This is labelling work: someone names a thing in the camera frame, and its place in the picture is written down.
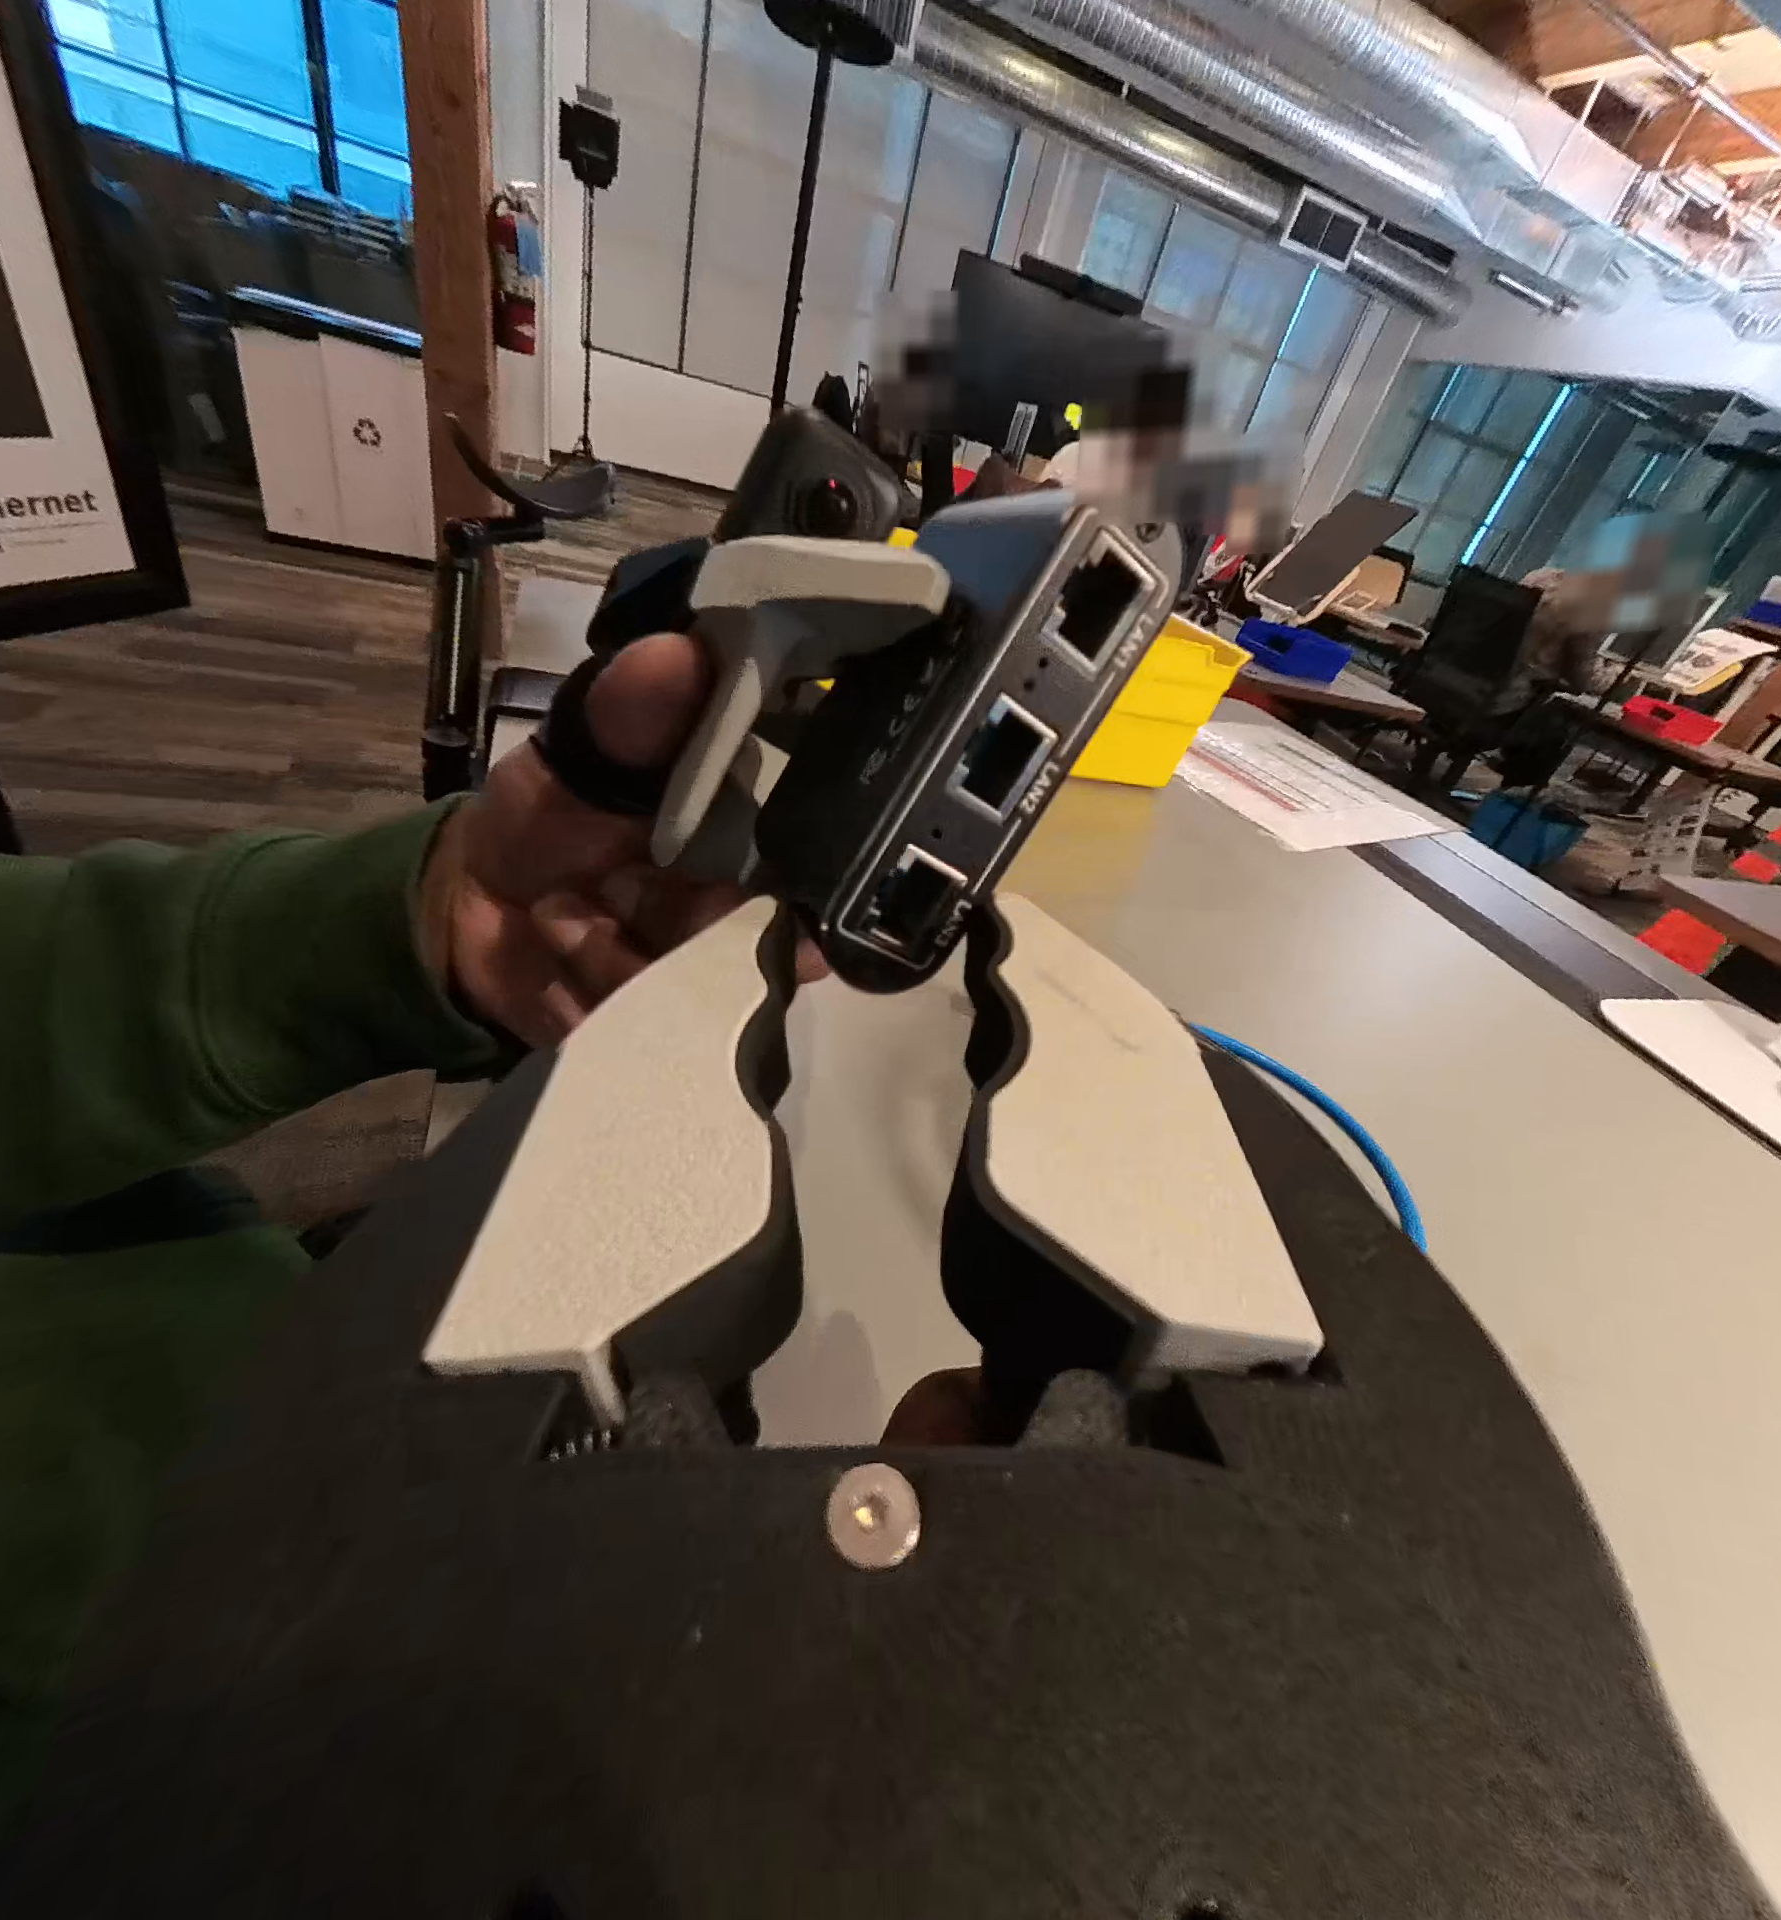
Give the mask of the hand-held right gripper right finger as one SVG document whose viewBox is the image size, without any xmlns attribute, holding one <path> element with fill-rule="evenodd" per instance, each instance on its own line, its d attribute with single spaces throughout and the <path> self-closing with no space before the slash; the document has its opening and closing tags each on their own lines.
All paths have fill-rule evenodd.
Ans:
<svg viewBox="0 0 1781 1920">
<path fill-rule="evenodd" d="M 1309 1372 L 1324 1331 L 1186 1025 L 1002 891 L 966 936 L 941 1274 L 1000 1378 Z"/>
</svg>

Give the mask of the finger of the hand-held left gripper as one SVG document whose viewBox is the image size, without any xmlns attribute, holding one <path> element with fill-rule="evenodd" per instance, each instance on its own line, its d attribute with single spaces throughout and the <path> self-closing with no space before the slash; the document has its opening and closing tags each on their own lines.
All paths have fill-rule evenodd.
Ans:
<svg viewBox="0 0 1781 1920">
<path fill-rule="evenodd" d="M 821 683 L 769 800 L 733 800 L 762 720 Z M 647 765 L 663 776 L 647 839 L 656 878 L 739 888 L 757 860 L 791 881 L 836 883 L 886 843 L 951 731 L 949 571 L 893 545 L 716 545 L 686 633 L 647 642 L 647 688 Z"/>
</svg>

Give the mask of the black network splitter box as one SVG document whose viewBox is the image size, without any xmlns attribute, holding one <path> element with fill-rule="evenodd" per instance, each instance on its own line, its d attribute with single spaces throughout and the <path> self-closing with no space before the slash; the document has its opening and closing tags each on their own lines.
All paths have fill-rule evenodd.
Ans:
<svg viewBox="0 0 1781 1920">
<path fill-rule="evenodd" d="M 756 824 L 762 878 L 833 975 L 935 975 L 1165 625 L 1184 540 L 1074 491 L 960 503 L 901 560 L 945 608 L 829 679 Z"/>
</svg>

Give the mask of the yellow plastic bin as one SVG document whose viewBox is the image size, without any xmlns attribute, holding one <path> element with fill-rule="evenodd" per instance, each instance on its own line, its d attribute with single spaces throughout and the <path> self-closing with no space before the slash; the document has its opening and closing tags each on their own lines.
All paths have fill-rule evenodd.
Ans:
<svg viewBox="0 0 1781 1920">
<path fill-rule="evenodd" d="M 1069 768 L 1069 779 L 1164 788 L 1217 711 L 1246 648 L 1173 614 Z"/>
</svg>

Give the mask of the person's left forearm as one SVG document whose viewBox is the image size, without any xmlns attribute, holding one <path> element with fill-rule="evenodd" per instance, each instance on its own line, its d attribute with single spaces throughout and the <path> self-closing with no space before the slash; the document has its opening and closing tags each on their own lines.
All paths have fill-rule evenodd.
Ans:
<svg viewBox="0 0 1781 1920">
<path fill-rule="evenodd" d="M 423 948 L 457 807 L 0 853 L 0 1242 L 359 1085 L 513 1067 Z"/>
</svg>

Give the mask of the person's left hand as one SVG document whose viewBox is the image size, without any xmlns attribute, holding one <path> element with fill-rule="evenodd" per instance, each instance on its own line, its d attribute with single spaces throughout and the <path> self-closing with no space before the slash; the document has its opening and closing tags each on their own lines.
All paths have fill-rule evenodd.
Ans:
<svg viewBox="0 0 1781 1920">
<path fill-rule="evenodd" d="M 749 893 L 659 868 L 650 824 L 577 797 L 529 742 L 437 832 L 417 948 L 455 1007 L 524 1047 L 560 1043 L 604 1000 Z"/>
</svg>

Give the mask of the black television screen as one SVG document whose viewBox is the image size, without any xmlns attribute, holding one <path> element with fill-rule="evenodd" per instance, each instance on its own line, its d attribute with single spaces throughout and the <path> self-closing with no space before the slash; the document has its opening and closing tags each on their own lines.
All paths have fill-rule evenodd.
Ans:
<svg viewBox="0 0 1781 1920">
<path fill-rule="evenodd" d="M 1072 443 L 1087 409 L 1147 369 L 1176 360 L 1173 336 L 1105 284 L 1064 271 L 1050 279 L 960 249 L 951 276 L 946 420 L 993 451 L 1018 444 L 1047 459 Z"/>
</svg>

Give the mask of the red fire extinguisher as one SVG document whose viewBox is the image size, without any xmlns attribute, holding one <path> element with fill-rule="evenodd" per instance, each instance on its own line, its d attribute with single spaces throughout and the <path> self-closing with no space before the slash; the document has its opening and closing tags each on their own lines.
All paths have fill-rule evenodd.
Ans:
<svg viewBox="0 0 1781 1920">
<path fill-rule="evenodd" d="M 540 184 L 509 181 L 494 190 L 487 211 L 487 243 L 494 346 L 536 357 L 547 267 Z"/>
</svg>

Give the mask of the black sensor box on stand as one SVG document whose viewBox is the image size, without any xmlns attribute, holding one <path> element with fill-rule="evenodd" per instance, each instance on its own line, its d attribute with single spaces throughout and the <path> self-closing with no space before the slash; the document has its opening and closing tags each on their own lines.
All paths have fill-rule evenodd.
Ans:
<svg viewBox="0 0 1781 1920">
<path fill-rule="evenodd" d="M 549 523 L 604 517 L 615 491 L 613 466 L 594 446 L 594 214 L 596 200 L 608 193 L 621 162 L 621 118 L 610 96 L 582 86 L 558 113 L 560 157 L 568 162 L 582 190 L 577 346 L 579 409 L 577 439 L 564 459 L 549 470 L 543 483 Z"/>
</svg>

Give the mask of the printed paper sheet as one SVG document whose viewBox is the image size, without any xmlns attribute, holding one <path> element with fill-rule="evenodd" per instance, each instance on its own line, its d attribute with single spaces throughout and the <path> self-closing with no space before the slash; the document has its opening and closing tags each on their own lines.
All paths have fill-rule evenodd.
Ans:
<svg viewBox="0 0 1781 1920">
<path fill-rule="evenodd" d="M 1261 711 L 1253 722 L 1241 714 L 1214 718 L 1186 747 L 1175 779 L 1286 851 L 1355 851 L 1459 832 L 1348 758 L 1265 720 Z"/>
</svg>

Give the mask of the small blue plastic bin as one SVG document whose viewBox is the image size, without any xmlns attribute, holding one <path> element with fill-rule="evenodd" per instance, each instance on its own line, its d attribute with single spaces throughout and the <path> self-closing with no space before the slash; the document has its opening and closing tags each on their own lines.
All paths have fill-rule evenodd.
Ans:
<svg viewBox="0 0 1781 1920">
<path fill-rule="evenodd" d="M 1298 684 L 1329 687 L 1353 664 L 1348 642 L 1266 618 L 1246 619 L 1235 633 L 1235 643 L 1250 656 L 1255 669 Z"/>
</svg>

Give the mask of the teal bag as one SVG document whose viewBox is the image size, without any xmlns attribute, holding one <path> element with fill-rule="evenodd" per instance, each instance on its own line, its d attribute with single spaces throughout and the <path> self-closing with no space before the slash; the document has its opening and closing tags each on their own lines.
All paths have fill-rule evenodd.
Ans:
<svg viewBox="0 0 1781 1920">
<path fill-rule="evenodd" d="M 1534 873 L 1576 851 L 1586 831 L 1578 809 L 1511 788 L 1484 795 L 1467 822 L 1476 843 Z"/>
</svg>

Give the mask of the black office chair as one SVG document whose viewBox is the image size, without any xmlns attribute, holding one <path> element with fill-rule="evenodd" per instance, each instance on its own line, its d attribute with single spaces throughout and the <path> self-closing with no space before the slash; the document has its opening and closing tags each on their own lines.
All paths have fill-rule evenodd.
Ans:
<svg viewBox="0 0 1781 1920">
<path fill-rule="evenodd" d="M 1422 709 L 1405 788 L 1425 795 L 1457 779 L 1525 709 L 1516 687 L 1544 590 L 1459 562 L 1420 649 L 1407 661 L 1404 695 Z"/>
</svg>

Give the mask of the wooden support post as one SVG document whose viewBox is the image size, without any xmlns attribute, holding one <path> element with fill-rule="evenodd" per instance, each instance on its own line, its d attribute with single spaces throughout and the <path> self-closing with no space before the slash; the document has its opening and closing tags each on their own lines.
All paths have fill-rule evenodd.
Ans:
<svg viewBox="0 0 1781 1920">
<path fill-rule="evenodd" d="M 492 509 L 457 455 L 455 416 L 483 455 L 496 449 L 489 211 L 494 190 L 489 8 L 400 2 L 398 36 L 412 167 L 414 253 L 433 527 Z"/>
</svg>

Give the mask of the silver air duct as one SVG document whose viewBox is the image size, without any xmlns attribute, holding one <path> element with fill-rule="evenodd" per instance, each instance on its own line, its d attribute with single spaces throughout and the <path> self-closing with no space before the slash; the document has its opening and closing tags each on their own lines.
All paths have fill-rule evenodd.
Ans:
<svg viewBox="0 0 1781 1920">
<path fill-rule="evenodd" d="M 924 5 L 905 63 L 925 81 L 1060 134 L 1207 218 L 1335 269 L 1431 326 L 1452 326 L 1469 307 L 1471 293 L 1456 272 L 1382 231 L 1363 229 L 1342 255 L 1294 243 L 1295 211 L 1309 198 L 1303 189 L 1291 189 L 1195 132 L 1165 125 L 965 16 Z"/>
</svg>

